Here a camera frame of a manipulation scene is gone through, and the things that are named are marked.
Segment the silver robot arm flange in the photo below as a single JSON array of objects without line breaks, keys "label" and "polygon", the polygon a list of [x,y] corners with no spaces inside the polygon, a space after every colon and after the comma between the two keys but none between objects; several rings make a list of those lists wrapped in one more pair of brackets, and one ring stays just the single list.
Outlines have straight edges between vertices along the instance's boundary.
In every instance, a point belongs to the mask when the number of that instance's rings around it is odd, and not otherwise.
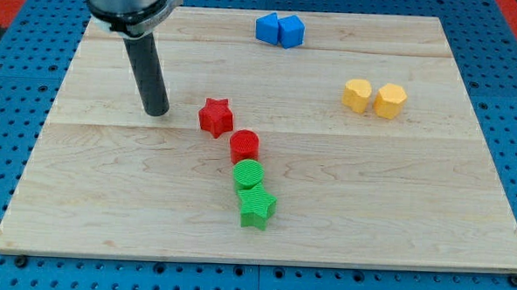
[{"label": "silver robot arm flange", "polygon": [[151,34],[183,0],[86,0],[93,21],[130,40]]}]

